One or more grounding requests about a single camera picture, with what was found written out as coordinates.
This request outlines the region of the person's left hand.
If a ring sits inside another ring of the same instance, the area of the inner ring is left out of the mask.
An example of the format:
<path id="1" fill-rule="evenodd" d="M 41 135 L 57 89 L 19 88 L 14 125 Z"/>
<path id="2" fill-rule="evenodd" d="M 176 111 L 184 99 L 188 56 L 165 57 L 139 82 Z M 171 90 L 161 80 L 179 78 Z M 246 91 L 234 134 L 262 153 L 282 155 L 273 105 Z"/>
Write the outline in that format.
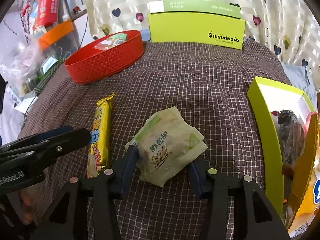
<path id="1" fill-rule="evenodd" d="M 26 189 L 17 191 L 18 207 L 17 212 L 23 224 L 29 225 L 34 220 L 33 200 Z"/>

